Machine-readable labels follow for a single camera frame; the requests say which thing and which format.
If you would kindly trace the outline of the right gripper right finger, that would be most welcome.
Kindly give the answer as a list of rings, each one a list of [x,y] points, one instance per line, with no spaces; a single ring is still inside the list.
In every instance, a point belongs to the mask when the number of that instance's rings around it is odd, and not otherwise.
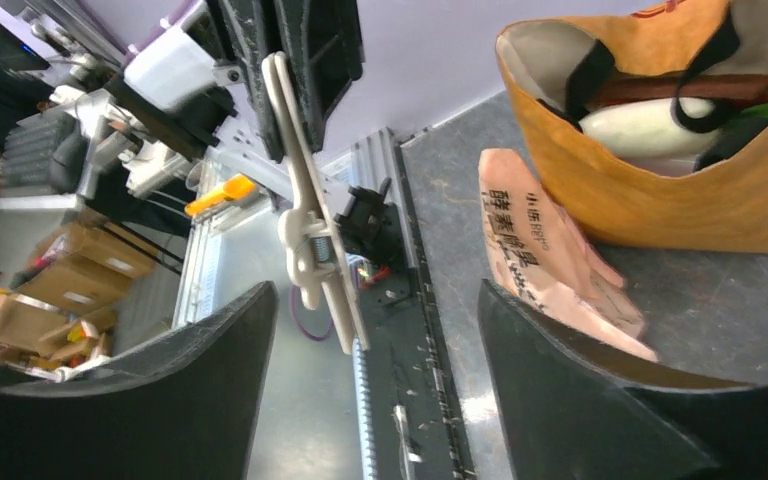
[[[768,385],[621,351],[491,281],[477,319],[519,479],[768,479]]]

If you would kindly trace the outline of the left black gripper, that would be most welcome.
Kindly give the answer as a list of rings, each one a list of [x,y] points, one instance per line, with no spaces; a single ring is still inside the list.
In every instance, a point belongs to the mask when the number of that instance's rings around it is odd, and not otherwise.
[[[306,139],[313,152],[321,151],[329,116],[363,74],[365,57],[357,2],[225,0],[219,5],[269,159],[280,164],[284,147],[261,65],[281,47],[289,60]],[[232,95],[224,87],[191,95],[169,111],[154,106],[127,86],[122,75],[112,77],[104,88],[153,137],[190,161],[201,159],[209,147],[216,147],[220,140],[215,132],[228,117],[238,114]]]

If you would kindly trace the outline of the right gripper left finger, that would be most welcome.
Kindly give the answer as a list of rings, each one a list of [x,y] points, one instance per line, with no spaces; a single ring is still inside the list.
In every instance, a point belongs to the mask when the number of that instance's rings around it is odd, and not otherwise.
[[[56,382],[0,367],[0,479],[241,479],[278,298],[212,315]]]

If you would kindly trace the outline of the pink cat litter bag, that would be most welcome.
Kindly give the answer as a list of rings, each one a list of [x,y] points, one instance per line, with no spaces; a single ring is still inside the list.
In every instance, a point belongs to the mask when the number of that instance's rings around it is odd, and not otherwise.
[[[479,199],[494,280],[551,319],[636,357],[657,355],[640,339],[642,313],[625,280],[544,191],[518,152],[490,148],[478,164]]]

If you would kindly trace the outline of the grey bag sealing clip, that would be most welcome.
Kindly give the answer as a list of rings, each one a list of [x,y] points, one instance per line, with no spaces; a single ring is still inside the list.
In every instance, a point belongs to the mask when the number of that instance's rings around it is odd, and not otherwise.
[[[311,147],[305,136],[296,101],[290,65],[283,52],[270,54],[261,64],[285,152],[293,206],[279,218],[277,232],[286,254],[289,279],[299,288],[305,308],[315,310],[325,299],[341,347],[370,348],[351,278],[346,250],[331,215]]]

